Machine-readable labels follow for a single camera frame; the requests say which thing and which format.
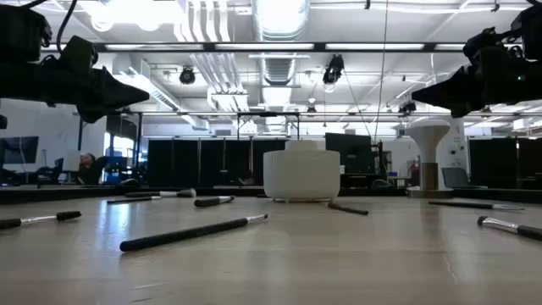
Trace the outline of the thin brush long silver ferrule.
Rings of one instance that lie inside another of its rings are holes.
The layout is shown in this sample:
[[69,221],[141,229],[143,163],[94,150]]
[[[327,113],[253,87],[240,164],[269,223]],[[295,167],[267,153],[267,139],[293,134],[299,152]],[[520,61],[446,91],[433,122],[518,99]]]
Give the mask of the thin brush long silver ferrule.
[[511,210],[511,211],[524,211],[525,208],[504,204],[493,203],[475,203],[475,202],[429,202],[430,205],[453,207],[453,208],[474,208],[474,209],[494,209],[494,210]]

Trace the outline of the white box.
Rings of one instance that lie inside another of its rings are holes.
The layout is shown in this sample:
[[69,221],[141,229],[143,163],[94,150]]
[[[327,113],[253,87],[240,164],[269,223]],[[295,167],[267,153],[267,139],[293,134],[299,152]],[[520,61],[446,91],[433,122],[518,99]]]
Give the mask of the white box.
[[80,151],[68,150],[64,154],[62,171],[78,172],[80,167]]

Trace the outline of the makeup brush long black bristles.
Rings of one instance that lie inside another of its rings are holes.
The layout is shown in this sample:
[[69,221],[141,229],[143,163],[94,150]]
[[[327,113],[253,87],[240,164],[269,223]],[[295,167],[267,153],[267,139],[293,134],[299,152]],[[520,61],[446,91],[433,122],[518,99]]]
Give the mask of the makeup brush long black bristles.
[[81,212],[79,211],[66,211],[66,212],[59,212],[54,215],[48,215],[48,216],[37,216],[37,217],[29,217],[29,218],[21,218],[21,219],[0,219],[0,230],[13,229],[13,228],[20,227],[22,225],[30,225],[33,223],[50,221],[50,220],[63,222],[67,220],[78,219],[80,216],[81,216]]

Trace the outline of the black-handled wide silver-ferrule brush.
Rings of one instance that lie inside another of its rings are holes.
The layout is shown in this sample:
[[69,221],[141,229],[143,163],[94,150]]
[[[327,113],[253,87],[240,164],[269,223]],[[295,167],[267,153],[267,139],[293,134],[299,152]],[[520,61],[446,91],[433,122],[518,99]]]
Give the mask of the black-handled wide silver-ferrule brush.
[[485,226],[497,230],[506,231],[512,234],[542,241],[542,229],[527,225],[520,225],[505,220],[495,219],[487,216],[480,216],[477,220],[478,226]]

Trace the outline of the white mushroom table lamp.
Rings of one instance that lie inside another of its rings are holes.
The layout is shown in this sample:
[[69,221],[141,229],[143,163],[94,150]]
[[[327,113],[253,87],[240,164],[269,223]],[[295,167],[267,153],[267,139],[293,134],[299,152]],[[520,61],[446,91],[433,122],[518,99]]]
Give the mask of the white mushroom table lamp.
[[420,152],[419,186],[407,189],[407,195],[419,199],[451,198],[452,191],[441,190],[437,146],[450,130],[448,122],[442,119],[427,119],[411,123],[406,134],[417,144]]

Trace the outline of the person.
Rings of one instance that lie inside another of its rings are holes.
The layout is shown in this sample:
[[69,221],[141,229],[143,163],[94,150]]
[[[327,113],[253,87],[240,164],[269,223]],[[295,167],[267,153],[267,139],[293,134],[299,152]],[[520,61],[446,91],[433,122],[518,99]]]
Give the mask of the person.
[[78,181],[84,185],[98,185],[107,161],[107,157],[96,158],[91,153],[81,155]]

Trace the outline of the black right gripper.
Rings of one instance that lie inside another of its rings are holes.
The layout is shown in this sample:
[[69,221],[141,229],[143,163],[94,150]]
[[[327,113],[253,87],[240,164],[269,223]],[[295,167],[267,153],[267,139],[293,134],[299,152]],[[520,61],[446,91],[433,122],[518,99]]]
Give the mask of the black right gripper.
[[[542,100],[542,60],[515,57],[502,47],[484,47],[474,59],[467,74],[474,102],[488,105]],[[465,103],[462,95],[465,74],[461,66],[446,80],[414,91],[412,100],[450,107],[452,118],[462,118],[471,112],[470,103]]]

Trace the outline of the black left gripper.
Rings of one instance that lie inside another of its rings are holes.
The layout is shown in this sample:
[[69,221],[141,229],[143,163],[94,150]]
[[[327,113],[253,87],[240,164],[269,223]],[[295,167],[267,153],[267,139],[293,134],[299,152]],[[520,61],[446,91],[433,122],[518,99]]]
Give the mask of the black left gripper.
[[144,102],[150,95],[117,80],[105,66],[94,69],[93,81],[66,69],[0,63],[0,97],[74,105],[95,103],[95,110],[76,107],[84,122],[94,124],[107,113]]

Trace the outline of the thin flat-tip makeup brush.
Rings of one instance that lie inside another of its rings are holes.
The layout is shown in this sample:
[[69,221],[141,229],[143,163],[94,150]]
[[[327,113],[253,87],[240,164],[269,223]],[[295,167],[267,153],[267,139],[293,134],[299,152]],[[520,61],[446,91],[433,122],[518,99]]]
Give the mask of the thin flat-tip makeup brush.
[[159,200],[159,199],[162,199],[162,197],[160,197],[160,196],[127,197],[127,198],[107,200],[106,204],[121,204],[121,203],[132,203],[132,202],[150,202],[150,201]]

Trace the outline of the thin black makeup brush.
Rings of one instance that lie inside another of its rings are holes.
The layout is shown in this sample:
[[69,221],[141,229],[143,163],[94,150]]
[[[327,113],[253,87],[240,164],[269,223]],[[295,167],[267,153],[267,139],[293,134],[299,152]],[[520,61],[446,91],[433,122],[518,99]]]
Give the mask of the thin black makeup brush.
[[327,203],[326,207],[329,209],[338,210],[338,211],[349,213],[349,214],[358,214],[358,215],[363,215],[363,216],[367,216],[369,214],[369,211],[367,210],[349,208],[349,207],[342,206],[334,202]]

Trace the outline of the fluffy powder brush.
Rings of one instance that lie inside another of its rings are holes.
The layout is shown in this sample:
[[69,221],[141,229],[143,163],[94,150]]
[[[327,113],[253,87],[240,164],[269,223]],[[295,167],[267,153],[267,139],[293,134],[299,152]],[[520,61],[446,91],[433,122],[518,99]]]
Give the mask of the fluffy powder brush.
[[179,191],[138,191],[128,192],[124,194],[128,198],[138,197],[196,197],[196,191],[194,189],[184,189]]

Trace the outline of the thick-handled white-tipped makeup brush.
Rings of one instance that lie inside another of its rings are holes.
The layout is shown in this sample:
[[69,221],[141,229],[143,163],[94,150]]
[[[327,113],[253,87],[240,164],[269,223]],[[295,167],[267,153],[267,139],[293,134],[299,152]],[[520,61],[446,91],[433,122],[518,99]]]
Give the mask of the thick-handled white-tipped makeup brush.
[[207,197],[207,198],[197,198],[194,201],[194,206],[196,208],[209,208],[213,206],[218,206],[220,204],[233,202],[235,196],[216,196],[216,197]]

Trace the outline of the black partition panels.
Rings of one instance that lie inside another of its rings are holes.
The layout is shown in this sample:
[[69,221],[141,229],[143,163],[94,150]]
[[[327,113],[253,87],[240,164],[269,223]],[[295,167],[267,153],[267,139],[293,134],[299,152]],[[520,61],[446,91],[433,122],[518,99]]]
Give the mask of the black partition panels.
[[542,190],[542,138],[473,139],[468,147],[474,185]]
[[178,188],[261,186],[263,155],[284,148],[283,139],[151,140],[147,184]]

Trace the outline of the grey chair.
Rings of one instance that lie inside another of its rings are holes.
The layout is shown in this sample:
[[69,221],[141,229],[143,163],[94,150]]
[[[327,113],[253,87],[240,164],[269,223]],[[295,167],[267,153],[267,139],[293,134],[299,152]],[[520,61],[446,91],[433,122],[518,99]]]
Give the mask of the grey chair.
[[487,189],[487,186],[472,184],[462,168],[442,168],[444,185],[451,189]]

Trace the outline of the dark wall monitor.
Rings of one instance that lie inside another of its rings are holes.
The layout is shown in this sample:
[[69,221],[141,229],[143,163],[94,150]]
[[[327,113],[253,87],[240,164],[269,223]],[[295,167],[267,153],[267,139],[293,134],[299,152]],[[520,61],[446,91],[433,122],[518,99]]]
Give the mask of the dark wall monitor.
[[0,164],[34,164],[39,137],[0,137]]

